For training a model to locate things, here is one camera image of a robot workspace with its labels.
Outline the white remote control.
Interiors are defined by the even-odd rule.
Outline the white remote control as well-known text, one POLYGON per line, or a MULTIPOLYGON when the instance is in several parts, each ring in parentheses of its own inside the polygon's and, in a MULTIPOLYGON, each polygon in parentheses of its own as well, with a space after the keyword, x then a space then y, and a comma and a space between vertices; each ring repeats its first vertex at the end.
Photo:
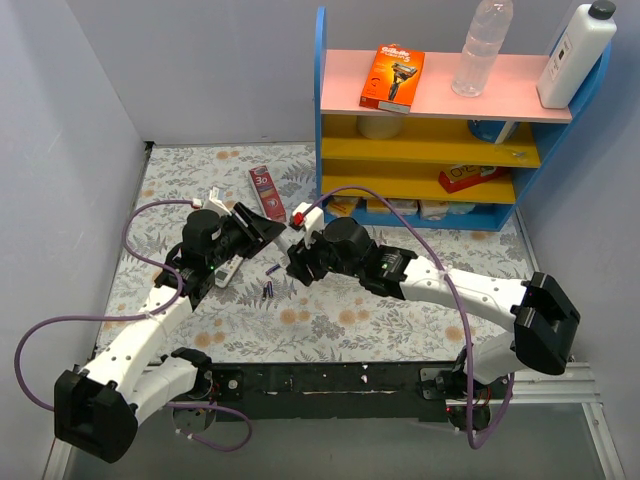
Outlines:
POLYGON ((223 265, 215 270, 215 286, 218 288, 226 288, 233 276, 239 270, 243 258, 240 256, 234 256, 223 265))
POLYGON ((286 232, 280 233, 273 240, 273 244, 278 248, 283 257, 286 257, 288 255, 288 250, 294 245, 286 232))

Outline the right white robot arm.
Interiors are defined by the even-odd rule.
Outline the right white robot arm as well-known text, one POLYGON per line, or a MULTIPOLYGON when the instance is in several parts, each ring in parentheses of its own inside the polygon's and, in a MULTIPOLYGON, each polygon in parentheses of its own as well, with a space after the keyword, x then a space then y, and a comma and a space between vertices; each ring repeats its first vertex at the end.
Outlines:
POLYGON ((440 270, 411 250, 377 243, 351 218, 306 231, 287 257, 287 273, 306 286, 329 273, 345 275, 374 295, 463 306, 468 314, 503 328, 503 334, 463 348, 451 369, 427 380, 446 398, 475 397, 526 368, 546 375, 566 369, 580 315, 550 275, 536 272, 516 280, 440 270))

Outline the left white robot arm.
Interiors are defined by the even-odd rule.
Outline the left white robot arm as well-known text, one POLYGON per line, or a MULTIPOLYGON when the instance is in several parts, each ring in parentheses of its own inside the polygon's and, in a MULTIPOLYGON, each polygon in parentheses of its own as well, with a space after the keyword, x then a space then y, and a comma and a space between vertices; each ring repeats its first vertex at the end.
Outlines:
POLYGON ((113 463, 129 449, 139 426, 174 398, 210 399, 218 386, 206 354, 181 348, 159 367, 147 366, 214 287, 216 270, 234 257, 253 258, 284 229, 241 203, 224 214, 204 207, 190 213, 139 319, 88 364, 57 379, 55 436, 113 463))

